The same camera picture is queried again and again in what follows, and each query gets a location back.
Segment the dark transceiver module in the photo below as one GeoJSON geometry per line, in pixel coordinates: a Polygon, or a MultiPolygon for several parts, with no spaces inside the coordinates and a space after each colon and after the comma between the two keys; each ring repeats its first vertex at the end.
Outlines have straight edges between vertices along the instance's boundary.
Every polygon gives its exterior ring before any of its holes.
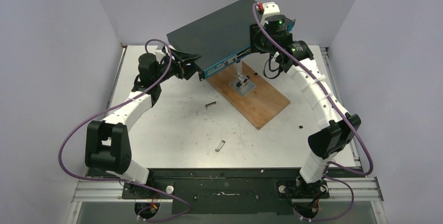
{"type": "Polygon", "coordinates": [[[216,103],[217,103],[216,101],[213,101],[213,102],[211,102],[211,103],[208,103],[208,104],[205,105],[205,108],[207,109],[207,108],[209,108],[209,107],[211,107],[211,106],[214,106],[216,103]]]}

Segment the wooden base board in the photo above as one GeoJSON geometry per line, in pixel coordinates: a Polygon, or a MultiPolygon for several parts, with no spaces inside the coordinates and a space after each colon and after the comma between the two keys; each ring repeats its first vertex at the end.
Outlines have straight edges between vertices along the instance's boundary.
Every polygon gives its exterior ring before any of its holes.
{"type": "Polygon", "coordinates": [[[242,75],[247,85],[240,88],[235,67],[229,66],[207,81],[256,129],[261,129],[289,104],[290,100],[267,82],[246,63],[242,75]]]}

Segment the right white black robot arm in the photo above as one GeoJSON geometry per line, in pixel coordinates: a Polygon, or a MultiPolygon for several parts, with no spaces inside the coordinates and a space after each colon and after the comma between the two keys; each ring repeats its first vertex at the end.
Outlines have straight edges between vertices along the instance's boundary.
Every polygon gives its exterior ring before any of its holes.
{"type": "Polygon", "coordinates": [[[354,137],[361,124],[337,101],[320,74],[313,53],[304,41],[294,41],[284,15],[272,15],[261,25],[259,19],[250,26],[251,51],[268,53],[276,62],[278,73],[287,74],[298,86],[315,114],[320,130],[308,137],[310,154],[299,172],[296,192],[308,197],[316,191],[330,162],[354,137]]]}

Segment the metal switch mounting stand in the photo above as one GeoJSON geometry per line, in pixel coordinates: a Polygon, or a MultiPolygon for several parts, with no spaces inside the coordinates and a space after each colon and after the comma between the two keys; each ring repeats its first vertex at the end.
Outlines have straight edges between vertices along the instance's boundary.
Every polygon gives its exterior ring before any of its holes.
{"type": "Polygon", "coordinates": [[[233,65],[235,80],[230,87],[240,96],[244,97],[256,88],[256,85],[250,80],[250,77],[242,71],[242,61],[237,61],[233,65]]]}

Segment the teal grey network switch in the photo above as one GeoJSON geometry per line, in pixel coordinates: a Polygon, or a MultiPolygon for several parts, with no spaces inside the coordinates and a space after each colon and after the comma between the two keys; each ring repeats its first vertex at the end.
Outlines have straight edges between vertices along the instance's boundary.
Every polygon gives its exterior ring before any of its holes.
{"type": "MultiPolygon", "coordinates": [[[[200,54],[201,80],[242,60],[250,53],[250,25],[261,20],[259,2],[239,0],[167,34],[174,50],[200,54]]],[[[285,17],[288,32],[295,24],[285,17]]]]}

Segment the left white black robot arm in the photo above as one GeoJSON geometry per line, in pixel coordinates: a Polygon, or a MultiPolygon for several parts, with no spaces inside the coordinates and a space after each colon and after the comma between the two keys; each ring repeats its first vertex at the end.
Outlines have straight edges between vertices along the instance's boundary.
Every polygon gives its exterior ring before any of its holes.
{"type": "Polygon", "coordinates": [[[138,58],[138,75],[124,105],[103,120],[88,124],[86,166],[136,182],[137,194],[152,197],[156,184],[149,179],[149,170],[132,159],[129,131],[158,101],[160,84],[171,77],[190,79],[199,71],[199,58],[199,54],[168,50],[165,46],[155,53],[142,54],[138,58]]]}

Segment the aluminium frame rail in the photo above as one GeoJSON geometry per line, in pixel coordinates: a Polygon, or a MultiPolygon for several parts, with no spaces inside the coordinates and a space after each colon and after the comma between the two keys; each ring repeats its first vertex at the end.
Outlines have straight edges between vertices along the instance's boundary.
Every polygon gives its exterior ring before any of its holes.
{"type": "MultiPolygon", "coordinates": [[[[340,178],[347,183],[353,192],[355,201],[382,201],[382,193],[376,178],[340,178]]],[[[327,201],[347,201],[351,198],[350,190],[340,182],[326,179],[329,189],[327,201]]],[[[123,184],[116,181],[79,181],[72,202],[141,202],[146,203],[150,198],[129,196],[123,184]]]]}

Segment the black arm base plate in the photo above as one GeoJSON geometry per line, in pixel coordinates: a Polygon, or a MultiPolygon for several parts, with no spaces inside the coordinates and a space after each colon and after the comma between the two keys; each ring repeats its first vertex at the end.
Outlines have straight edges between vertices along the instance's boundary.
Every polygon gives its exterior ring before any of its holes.
{"type": "Polygon", "coordinates": [[[317,201],[331,199],[336,180],[308,184],[297,168],[155,169],[144,188],[125,183],[123,199],[141,201],[137,209],[172,200],[172,213],[291,215],[316,212],[317,201]]]}

